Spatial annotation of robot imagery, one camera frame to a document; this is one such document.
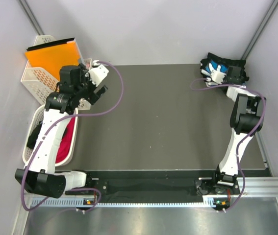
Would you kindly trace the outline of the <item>black t shirt flower print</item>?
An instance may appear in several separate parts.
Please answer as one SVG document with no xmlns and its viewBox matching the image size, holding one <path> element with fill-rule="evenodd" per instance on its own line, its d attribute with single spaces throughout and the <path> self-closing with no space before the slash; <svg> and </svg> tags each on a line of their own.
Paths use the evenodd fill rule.
<svg viewBox="0 0 278 235">
<path fill-rule="evenodd" d="M 237 66 L 241 68 L 242 81 L 243 83 L 245 83 L 249 80 L 249 77 L 246 75 L 245 72 L 245 64 L 246 64 L 246 60 L 231 60 L 231 59 L 219 57 L 209 52 L 207 54 L 207 58 L 201 60 L 200 69 L 206 70 L 208 72 L 211 72 L 213 71 L 213 69 L 215 69 L 217 71 L 227 74 L 229 66 Z"/>
</svg>

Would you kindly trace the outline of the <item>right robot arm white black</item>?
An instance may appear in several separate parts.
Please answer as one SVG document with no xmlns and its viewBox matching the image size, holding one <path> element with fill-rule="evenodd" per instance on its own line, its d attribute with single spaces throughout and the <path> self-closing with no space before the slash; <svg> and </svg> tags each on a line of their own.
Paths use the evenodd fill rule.
<svg viewBox="0 0 278 235">
<path fill-rule="evenodd" d="M 247 145 L 263 126 L 266 108 L 266 98 L 246 88 L 240 67 L 230 66 L 219 85 L 227 87 L 226 95 L 234 101 L 234 107 L 229 121 L 230 141 L 210 182 L 211 189 L 217 194 L 235 188 L 241 171 L 240 161 Z"/>
</svg>

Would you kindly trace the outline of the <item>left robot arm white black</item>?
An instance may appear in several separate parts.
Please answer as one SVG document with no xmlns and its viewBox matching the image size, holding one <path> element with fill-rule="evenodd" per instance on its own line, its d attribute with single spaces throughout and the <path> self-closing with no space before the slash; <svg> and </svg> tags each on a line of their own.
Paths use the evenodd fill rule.
<svg viewBox="0 0 278 235">
<path fill-rule="evenodd" d="M 84 99 L 91 105 L 107 91 L 97 87 L 109 71 L 103 65 L 87 69 L 83 64 L 63 66 L 54 92 L 46 98 L 42 127 L 29 161 L 17 169 L 15 179 L 28 193 L 59 198 L 64 192 L 77 188 L 82 194 L 92 191 L 93 182 L 83 171 L 55 172 L 57 153 L 68 123 Z"/>
</svg>

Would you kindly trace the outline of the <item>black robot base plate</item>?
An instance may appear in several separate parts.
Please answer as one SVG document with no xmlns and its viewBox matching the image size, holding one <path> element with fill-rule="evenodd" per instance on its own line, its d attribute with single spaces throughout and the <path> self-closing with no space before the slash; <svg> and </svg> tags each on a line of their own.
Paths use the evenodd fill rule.
<svg viewBox="0 0 278 235">
<path fill-rule="evenodd" d="M 101 192 L 102 203 L 201 202 L 195 181 L 214 170 L 93 170 L 88 188 Z"/>
</svg>

